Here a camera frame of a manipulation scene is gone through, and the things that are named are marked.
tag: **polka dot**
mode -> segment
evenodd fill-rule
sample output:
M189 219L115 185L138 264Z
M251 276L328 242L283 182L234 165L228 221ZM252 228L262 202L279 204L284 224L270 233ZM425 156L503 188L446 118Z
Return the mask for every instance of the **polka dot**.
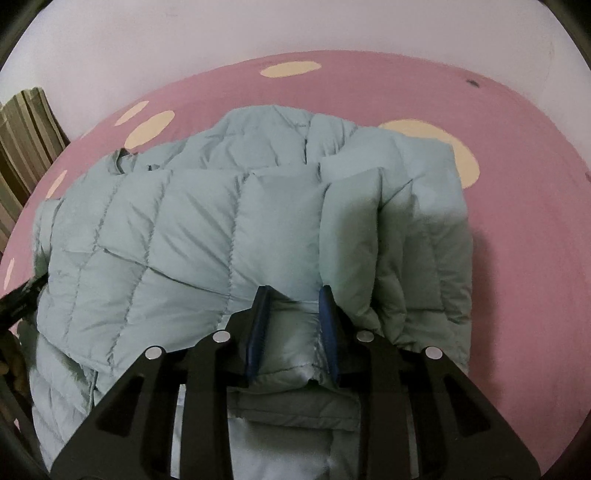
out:
M453 147L456 168L462 181L462 188L467 189L476 183L480 176L480 167L474 155L459 139L435 125L420 120L394 120L380 125L381 128L394 130L409 137L437 138Z
M148 105L149 100L144 100L143 102L136 103L133 107L127 110L123 115L119 117L119 120L115 122L115 126L124 124L127 120L129 120L134 115L140 113L146 105Z
M68 171L64 170L63 172L60 173L60 176L53 181L53 183L51 184L51 187L49 187L49 190L47 190L47 195L45 195L46 199L50 198L51 195L54 194L54 192L57 190L57 188L60 186L60 184L66 178L67 173L68 173Z
M12 269L14 268L14 258L10 259L8 264L8 268L6 270L6 277L4 277L4 290L8 288L8 284L10 283L10 277L12 276Z
M166 110L148 118L129 134L125 140L125 148L129 150L149 142L164 130L173 121L173 118L174 112L172 110Z
M315 61L287 61L285 63L279 63L267 67L265 70L261 71L261 75L270 79L277 79L313 72L319 68L322 68L322 65Z

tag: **silver bolt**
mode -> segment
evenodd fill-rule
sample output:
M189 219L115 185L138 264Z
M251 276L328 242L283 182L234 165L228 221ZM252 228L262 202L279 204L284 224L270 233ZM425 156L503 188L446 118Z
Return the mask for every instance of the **silver bolt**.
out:
M162 355L162 349L159 346L151 346L145 353L148 360L156 360L160 355Z
M374 341L374 334L367 330L361 330L357 332L357 340L363 343L369 343Z
M230 332L220 330L213 334L213 341L216 343L226 343L231 337Z
M425 350L425 355L431 360L439 360L443 356L443 352L436 346L428 346Z

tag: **striped fabric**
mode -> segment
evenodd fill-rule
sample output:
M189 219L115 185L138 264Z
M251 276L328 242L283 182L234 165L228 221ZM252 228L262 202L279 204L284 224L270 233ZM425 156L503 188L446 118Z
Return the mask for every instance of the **striped fabric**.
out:
M0 109L0 251L27 199L68 144L40 88L23 90Z

